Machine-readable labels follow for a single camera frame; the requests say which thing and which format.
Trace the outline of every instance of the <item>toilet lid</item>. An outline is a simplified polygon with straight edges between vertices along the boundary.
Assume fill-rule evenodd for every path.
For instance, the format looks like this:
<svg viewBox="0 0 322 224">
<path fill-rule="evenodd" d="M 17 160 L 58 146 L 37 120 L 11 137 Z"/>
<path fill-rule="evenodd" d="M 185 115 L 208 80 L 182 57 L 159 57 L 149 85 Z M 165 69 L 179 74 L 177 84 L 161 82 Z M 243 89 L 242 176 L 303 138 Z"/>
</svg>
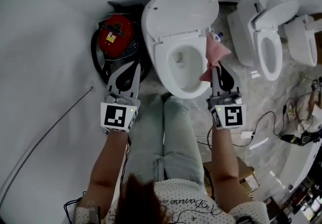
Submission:
<svg viewBox="0 0 322 224">
<path fill-rule="evenodd" d="M 286 1 L 265 10 L 256 20 L 255 29 L 276 29 L 279 25 L 291 20 L 298 11 L 297 1 Z"/>
<path fill-rule="evenodd" d="M 146 17 L 149 35 L 162 36 L 206 29 L 217 18 L 218 0 L 155 0 Z"/>
</svg>

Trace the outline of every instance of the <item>jeans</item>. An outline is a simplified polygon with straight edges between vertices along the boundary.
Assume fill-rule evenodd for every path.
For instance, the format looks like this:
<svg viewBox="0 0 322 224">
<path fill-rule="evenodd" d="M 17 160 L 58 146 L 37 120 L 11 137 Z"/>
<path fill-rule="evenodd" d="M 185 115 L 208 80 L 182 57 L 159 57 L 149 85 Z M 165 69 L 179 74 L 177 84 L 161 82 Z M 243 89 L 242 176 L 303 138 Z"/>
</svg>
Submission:
<svg viewBox="0 0 322 224">
<path fill-rule="evenodd" d="M 161 96 L 156 95 L 129 135 L 132 145 L 123 182 L 134 174 L 143 183 L 179 178 L 204 188 L 204 170 L 192 120 L 181 99 L 171 96 L 163 103 Z"/>
</svg>

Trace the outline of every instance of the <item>cardboard box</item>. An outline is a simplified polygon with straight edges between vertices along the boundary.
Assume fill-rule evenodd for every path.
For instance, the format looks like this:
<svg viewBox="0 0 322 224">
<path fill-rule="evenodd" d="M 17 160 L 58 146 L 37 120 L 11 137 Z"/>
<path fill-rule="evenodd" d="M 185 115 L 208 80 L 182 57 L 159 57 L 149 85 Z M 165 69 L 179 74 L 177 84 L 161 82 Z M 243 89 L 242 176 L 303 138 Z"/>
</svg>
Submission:
<svg viewBox="0 0 322 224">
<path fill-rule="evenodd" d="M 252 192 L 256 191 L 259 188 L 259 183 L 254 174 L 254 168 L 247 166 L 240 158 L 237 157 L 238 170 L 239 170 L 239 183 L 246 194 L 250 195 Z M 211 173 L 212 165 L 211 162 L 205 162 L 203 166 Z M 207 177 L 205 176 L 205 187 L 206 190 L 211 196 L 211 186 Z"/>
</svg>

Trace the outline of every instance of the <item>white t-shirt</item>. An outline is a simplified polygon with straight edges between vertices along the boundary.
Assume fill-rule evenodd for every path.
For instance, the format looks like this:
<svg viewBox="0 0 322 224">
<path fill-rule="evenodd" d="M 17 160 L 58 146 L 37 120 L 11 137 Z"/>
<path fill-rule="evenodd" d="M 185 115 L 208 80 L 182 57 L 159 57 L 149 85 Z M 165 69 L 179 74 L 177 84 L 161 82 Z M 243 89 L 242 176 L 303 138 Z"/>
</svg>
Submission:
<svg viewBox="0 0 322 224">
<path fill-rule="evenodd" d="M 236 206 L 229 213 L 225 213 L 218 208 L 214 200 L 200 191 L 198 184 L 192 181 L 169 179 L 156 182 L 154 191 L 161 206 L 165 207 L 167 214 L 172 216 L 170 223 L 236 223 L 243 216 L 251 217 L 254 223 L 270 223 L 265 203 L 247 202 Z M 105 217 L 105 223 L 114 223 L 116 207 L 117 201 L 112 204 Z M 88 209 L 76 208 L 75 223 L 86 224 L 88 221 Z"/>
</svg>

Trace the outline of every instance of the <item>cable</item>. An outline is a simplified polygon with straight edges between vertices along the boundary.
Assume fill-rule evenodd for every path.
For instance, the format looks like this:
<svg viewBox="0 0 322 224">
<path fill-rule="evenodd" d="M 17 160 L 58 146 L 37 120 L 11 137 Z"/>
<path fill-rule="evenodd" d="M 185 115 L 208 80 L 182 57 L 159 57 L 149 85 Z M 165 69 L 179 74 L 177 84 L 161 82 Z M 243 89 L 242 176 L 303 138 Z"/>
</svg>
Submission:
<svg viewBox="0 0 322 224">
<path fill-rule="evenodd" d="M 80 198 L 78 198 L 76 200 L 69 201 L 69 202 L 67 202 L 67 203 L 64 204 L 64 207 L 63 208 L 65 210 L 65 213 L 66 213 L 66 216 L 68 218 L 69 224 L 72 224 L 72 221 L 70 220 L 67 206 L 72 205 L 74 203 L 78 203 L 78 202 L 80 202 L 81 199 L 82 199 L 82 197 L 80 197 Z"/>
<path fill-rule="evenodd" d="M 197 141 L 197 143 L 203 144 L 203 145 L 208 145 L 207 143 Z"/>
<path fill-rule="evenodd" d="M 211 181 L 210 171 L 208 171 L 208 169 L 205 166 L 203 166 L 203 170 L 204 170 L 205 176 L 206 176 L 205 181 L 211 187 L 211 199 L 214 200 L 215 199 L 215 197 L 214 197 L 214 188 L 213 188 L 213 184 L 212 184 L 212 181 Z"/>
<path fill-rule="evenodd" d="M 285 113 L 284 113 L 284 110 L 283 110 L 283 126 L 282 126 L 282 129 L 281 129 L 281 131 L 277 134 L 277 133 L 275 133 L 275 124 L 276 124 L 276 115 L 275 115 L 275 113 L 273 112 L 273 111 L 268 111 L 268 112 L 266 112 L 264 115 L 262 115 L 261 116 L 261 118 L 257 121 L 257 123 L 256 123 L 256 126 L 255 126 L 255 130 L 254 130 L 254 133 L 253 134 L 255 134 L 256 133 L 256 130 L 257 130 L 257 125 L 258 125 L 258 123 L 262 120 L 262 118 L 263 117 L 265 117 L 267 114 L 269 114 L 269 113 L 272 113 L 273 115 L 274 115 L 274 125 L 273 125 L 273 133 L 276 135 L 276 136 L 279 136 L 281 133 L 282 133 L 282 131 L 283 131 L 283 129 L 284 129 L 284 124 L 285 124 L 285 122 L 284 122 L 284 115 L 285 115 Z"/>
<path fill-rule="evenodd" d="M 125 162 L 124 162 L 124 165 L 123 165 L 122 175 L 121 175 L 121 179 L 120 179 L 120 193 L 122 191 L 122 184 L 123 184 L 123 178 L 124 178 L 124 173 L 125 173 L 125 165 L 126 165 L 126 162 L 127 162 L 127 155 L 128 155 L 129 148 L 130 148 L 130 146 L 127 143 L 126 144 L 126 151 L 125 151 Z"/>
<path fill-rule="evenodd" d="M 35 144 L 35 146 L 30 150 L 30 152 L 28 153 L 28 155 L 26 156 L 26 158 L 23 160 L 23 162 L 21 163 L 21 165 L 19 166 L 18 170 L 16 171 L 15 175 L 13 176 L 12 180 L 10 181 L 8 187 L 6 188 L 6 191 L 4 192 L 4 195 L 1 199 L 0 202 L 0 209 L 1 206 L 4 202 L 4 199 L 12 185 L 12 183 L 14 182 L 15 178 L 17 177 L 17 175 L 19 174 L 21 168 L 23 167 L 23 165 L 26 163 L 27 159 L 30 157 L 30 155 L 34 152 L 34 150 L 36 149 L 36 147 L 42 142 L 42 140 L 47 136 L 47 134 L 64 118 L 64 116 L 66 116 L 69 111 L 72 110 L 73 107 L 75 107 L 77 105 L 78 102 L 80 102 L 94 87 L 92 86 L 80 99 L 78 99 L 48 130 L 47 132 L 39 139 L 39 141 Z"/>
<path fill-rule="evenodd" d="M 210 135 L 210 132 L 212 131 L 212 128 L 213 127 L 211 127 L 210 128 L 210 130 L 209 130 L 209 132 L 208 132 L 208 134 L 207 134 L 207 144 L 208 144 L 208 147 L 209 147 L 209 149 L 212 151 L 212 148 L 211 148 L 211 146 L 210 146 L 210 143 L 209 143 L 209 135 Z"/>
</svg>

